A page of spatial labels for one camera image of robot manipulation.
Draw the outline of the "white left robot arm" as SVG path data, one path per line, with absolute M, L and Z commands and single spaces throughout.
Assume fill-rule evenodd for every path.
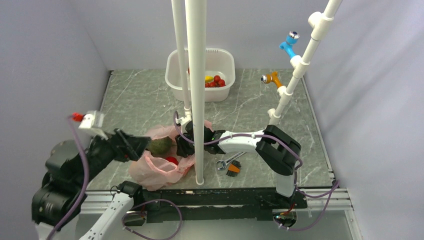
M 151 138 L 116 128 L 83 148 L 76 140 L 58 143 L 46 160 L 47 172 L 31 201 L 31 218 L 41 240 L 72 240 L 87 188 L 112 161 L 137 161 Z

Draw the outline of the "pink plastic bag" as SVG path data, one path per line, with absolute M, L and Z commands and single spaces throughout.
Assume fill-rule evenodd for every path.
M 136 183 L 143 186 L 144 189 L 155 191 L 162 187 L 175 184 L 195 164 L 196 156 L 194 154 L 187 158 L 177 155 L 177 144 L 175 140 L 177 135 L 178 132 L 173 125 L 156 125 L 144 134 L 145 137 L 150 137 L 152 140 L 170 137 L 173 143 L 170 151 L 164 155 L 153 156 L 146 149 L 137 161 L 133 161 L 130 164 L 128 169 L 129 175 Z M 165 158 L 169 156 L 175 157 L 179 165 L 168 162 Z

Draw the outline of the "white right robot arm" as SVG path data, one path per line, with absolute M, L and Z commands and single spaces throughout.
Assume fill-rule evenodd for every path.
M 301 145 L 275 125 L 254 132 L 211 130 L 204 127 L 203 150 L 212 155 L 256 153 L 276 173 L 276 203 L 287 208 L 295 201 L 295 171 Z

